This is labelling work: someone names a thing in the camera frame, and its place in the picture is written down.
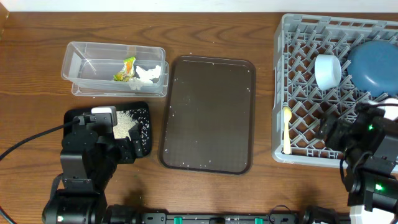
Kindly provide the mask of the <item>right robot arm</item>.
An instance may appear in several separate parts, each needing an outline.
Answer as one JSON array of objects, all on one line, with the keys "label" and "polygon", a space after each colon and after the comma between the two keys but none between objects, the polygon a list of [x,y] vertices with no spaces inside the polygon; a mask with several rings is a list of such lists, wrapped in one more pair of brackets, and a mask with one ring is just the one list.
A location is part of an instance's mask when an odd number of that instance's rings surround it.
[{"label": "right robot arm", "polygon": [[397,223],[397,121],[386,114],[395,103],[358,103],[350,123],[333,114],[316,137],[340,151],[340,177],[348,193],[351,223]]}]

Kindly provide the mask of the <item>yellow plastic spoon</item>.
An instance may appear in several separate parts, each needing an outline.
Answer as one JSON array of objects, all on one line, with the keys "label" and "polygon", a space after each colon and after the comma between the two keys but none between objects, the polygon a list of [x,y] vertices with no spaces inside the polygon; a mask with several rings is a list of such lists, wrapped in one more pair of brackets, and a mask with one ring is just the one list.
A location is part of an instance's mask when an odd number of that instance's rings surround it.
[{"label": "yellow plastic spoon", "polygon": [[289,122],[292,118],[292,112],[288,106],[283,107],[284,112],[284,154],[291,154],[291,143],[290,143],[290,134],[289,134]]}]

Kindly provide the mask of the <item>pink white cup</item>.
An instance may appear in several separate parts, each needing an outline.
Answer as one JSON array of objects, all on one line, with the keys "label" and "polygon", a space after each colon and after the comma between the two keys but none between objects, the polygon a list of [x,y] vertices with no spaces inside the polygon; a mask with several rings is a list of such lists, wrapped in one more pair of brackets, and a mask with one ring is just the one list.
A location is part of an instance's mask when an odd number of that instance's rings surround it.
[{"label": "pink white cup", "polygon": [[398,107],[397,107],[397,99],[388,98],[378,103],[380,104],[392,104],[392,106],[378,106],[379,109],[385,111],[384,118],[390,119],[392,121],[397,120],[398,117]]}]

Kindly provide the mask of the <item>light blue rice bowl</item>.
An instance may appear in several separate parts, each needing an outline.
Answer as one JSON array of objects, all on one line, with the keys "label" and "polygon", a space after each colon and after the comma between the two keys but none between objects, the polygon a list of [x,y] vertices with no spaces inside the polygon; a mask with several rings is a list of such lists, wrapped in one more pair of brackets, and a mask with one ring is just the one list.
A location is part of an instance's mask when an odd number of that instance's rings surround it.
[{"label": "light blue rice bowl", "polygon": [[315,79],[320,90],[335,88],[340,84],[340,61],[334,55],[318,55],[315,59]]}]

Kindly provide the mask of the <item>yellow green snack wrapper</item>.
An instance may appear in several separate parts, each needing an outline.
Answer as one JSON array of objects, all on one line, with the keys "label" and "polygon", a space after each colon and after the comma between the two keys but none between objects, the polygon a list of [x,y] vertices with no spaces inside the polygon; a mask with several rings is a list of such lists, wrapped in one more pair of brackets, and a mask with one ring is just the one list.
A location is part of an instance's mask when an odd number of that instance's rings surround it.
[{"label": "yellow green snack wrapper", "polygon": [[114,75],[113,80],[116,82],[128,82],[135,77],[134,63],[135,57],[124,59],[124,66],[120,72]]}]

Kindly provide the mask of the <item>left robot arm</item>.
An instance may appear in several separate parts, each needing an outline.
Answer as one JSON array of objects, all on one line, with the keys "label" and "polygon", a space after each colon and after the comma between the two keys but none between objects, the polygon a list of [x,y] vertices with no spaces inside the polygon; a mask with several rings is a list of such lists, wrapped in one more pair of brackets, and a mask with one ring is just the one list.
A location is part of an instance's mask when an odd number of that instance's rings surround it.
[{"label": "left robot arm", "polygon": [[67,134],[62,147],[63,172],[53,181],[44,223],[140,223],[132,207],[108,205],[104,193],[118,165],[143,157],[140,140],[80,130]]}]

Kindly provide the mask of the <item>white tissue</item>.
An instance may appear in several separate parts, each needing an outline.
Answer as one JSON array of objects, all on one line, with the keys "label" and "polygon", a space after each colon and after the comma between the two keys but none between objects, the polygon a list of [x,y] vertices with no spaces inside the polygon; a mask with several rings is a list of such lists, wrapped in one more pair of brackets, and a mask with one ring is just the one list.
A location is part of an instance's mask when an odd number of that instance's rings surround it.
[{"label": "white tissue", "polygon": [[161,66],[144,70],[140,66],[136,67],[135,75],[128,81],[131,90],[140,90],[144,85],[155,84],[161,75]]}]

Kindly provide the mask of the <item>dark blue plate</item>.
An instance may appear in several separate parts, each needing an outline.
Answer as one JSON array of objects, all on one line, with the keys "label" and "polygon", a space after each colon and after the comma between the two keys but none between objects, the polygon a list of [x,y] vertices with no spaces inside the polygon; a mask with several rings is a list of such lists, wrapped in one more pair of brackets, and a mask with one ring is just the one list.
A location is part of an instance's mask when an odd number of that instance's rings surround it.
[{"label": "dark blue plate", "polygon": [[397,95],[397,46],[373,40],[355,47],[347,68],[353,85],[373,97]]}]

